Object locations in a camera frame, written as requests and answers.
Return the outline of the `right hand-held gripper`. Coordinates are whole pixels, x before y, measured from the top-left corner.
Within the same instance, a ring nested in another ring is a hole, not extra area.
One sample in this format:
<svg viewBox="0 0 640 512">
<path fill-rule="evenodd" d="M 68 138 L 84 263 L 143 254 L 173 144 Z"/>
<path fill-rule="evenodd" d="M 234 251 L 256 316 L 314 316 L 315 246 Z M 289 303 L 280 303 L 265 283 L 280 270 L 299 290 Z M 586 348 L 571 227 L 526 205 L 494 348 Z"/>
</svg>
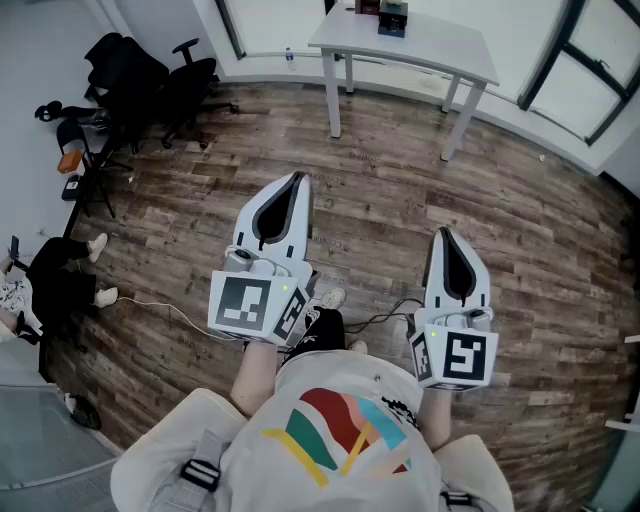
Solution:
<svg viewBox="0 0 640 512">
<path fill-rule="evenodd" d="M 422 388 L 468 391 L 489 385 L 499 335 L 491 331 L 489 272 L 475 249 L 449 228 L 439 228 L 425 269 L 425 304 L 481 308 L 433 313 L 418 309 L 408 337 Z"/>
</svg>

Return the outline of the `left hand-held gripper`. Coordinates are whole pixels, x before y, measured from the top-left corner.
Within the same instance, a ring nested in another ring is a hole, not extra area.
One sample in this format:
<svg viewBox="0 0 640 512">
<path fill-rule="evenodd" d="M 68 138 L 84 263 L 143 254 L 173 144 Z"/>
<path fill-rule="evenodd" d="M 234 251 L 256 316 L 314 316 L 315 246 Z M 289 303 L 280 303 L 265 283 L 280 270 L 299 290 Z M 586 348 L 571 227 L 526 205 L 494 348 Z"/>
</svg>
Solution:
<svg viewBox="0 0 640 512">
<path fill-rule="evenodd" d="M 208 329 L 245 341 L 288 344 L 319 273 L 306 258 L 311 182 L 300 171 L 262 188 L 238 215 L 224 267 L 212 273 Z M 286 258 L 260 256 L 278 253 Z"/>
</svg>

